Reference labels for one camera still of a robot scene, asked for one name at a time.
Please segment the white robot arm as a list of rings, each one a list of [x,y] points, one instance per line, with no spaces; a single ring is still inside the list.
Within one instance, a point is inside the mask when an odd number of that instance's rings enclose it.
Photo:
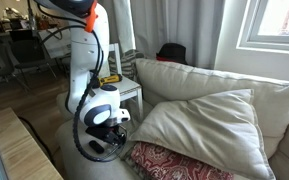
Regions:
[[[97,0],[35,0],[60,11],[71,29],[70,89],[67,109],[75,122],[82,122],[92,136],[120,145],[125,136],[118,125],[130,114],[120,107],[120,92],[109,84],[98,85],[98,75],[109,53],[109,23],[105,8]]]

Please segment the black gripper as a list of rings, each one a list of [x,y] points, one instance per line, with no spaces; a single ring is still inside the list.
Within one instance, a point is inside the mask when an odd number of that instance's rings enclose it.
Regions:
[[[119,132],[119,125],[88,127],[86,133],[111,145],[122,145],[126,142],[126,135]]]

